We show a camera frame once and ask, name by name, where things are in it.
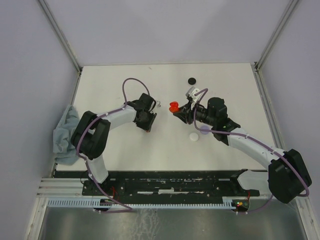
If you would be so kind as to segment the red round case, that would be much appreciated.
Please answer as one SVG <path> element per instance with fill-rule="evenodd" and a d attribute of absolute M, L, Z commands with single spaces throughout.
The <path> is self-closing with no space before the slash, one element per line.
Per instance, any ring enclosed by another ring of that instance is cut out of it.
<path fill-rule="evenodd" d="M 169 111 L 171 113 L 176 113 L 179 111 L 179 103 L 177 101 L 173 101 L 169 103 Z"/>

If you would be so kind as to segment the purple round case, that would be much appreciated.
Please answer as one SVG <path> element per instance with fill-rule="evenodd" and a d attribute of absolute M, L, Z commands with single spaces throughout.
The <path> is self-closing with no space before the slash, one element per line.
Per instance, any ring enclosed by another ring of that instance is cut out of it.
<path fill-rule="evenodd" d="M 200 133 L 203 134 L 203 135 L 209 134 L 209 133 L 210 133 L 210 130 L 211 130 L 211 128 L 210 128 L 210 126 L 208 126 L 208 125 L 202 125 L 202 126 L 200 127 Z"/>

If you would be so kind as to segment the white earbud charging case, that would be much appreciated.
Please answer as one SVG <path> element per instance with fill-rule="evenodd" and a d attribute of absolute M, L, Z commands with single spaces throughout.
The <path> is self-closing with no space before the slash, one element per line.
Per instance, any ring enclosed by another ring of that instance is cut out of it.
<path fill-rule="evenodd" d="M 189 134 L 189 139 L 192 141 L 192 142 L 197 142 L 199 140 L 199 135 L 195 132 L 192 132 Z"/>

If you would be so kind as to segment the black round case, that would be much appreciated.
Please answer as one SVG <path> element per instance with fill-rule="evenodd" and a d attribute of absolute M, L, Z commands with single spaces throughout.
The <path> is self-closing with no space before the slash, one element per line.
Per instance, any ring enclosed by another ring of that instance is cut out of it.
<path fill-rule="evenodd" d="M 188 80 L 187 80 L 188 84 L 190 85 L 195 85 L 197 80 L 194 78 L 194 77 L 190 77 Z"/>

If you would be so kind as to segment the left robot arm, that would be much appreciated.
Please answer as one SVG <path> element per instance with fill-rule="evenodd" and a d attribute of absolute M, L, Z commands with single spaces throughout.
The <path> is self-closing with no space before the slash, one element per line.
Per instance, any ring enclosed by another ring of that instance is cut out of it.
<path fill-rule="evenodd" d="M 127 123 L 135 123 L 138 128 L 150 132 L 157 116 L 153 112 L 156 103 L 150 95 L 142 93 L 139 99 L 109 112 L 98 115 L 86 111 L 82 115 L 70 143 L 75 147 L 76 154 L 86 161 L 89 177 L 95 181 L 93 189 L 99 195 L 106 195 L 111 189 L 103 159 L 109 132 Z"/>

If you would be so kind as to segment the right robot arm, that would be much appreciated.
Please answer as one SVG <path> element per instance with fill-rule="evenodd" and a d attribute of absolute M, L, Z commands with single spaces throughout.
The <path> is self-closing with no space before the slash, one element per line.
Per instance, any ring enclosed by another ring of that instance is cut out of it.
<path fill-rule="evenodd" d="M 287 204 L 295 197 L 309 195 L 312 180 L 302 155 L 295 149 L 285 151 L 250 136 L 228 117 L 224 99 L 212 97 L 204 107 L 189 97 L 188 103 L 183 106 L 176 101 L 171 102 L 169 111 L 186 124 L 200 122 L 209 125 L 209 132 L 218 141 L 245 153 L 262 165 L 267 170 L 268 189 L 280 202 Z"/>

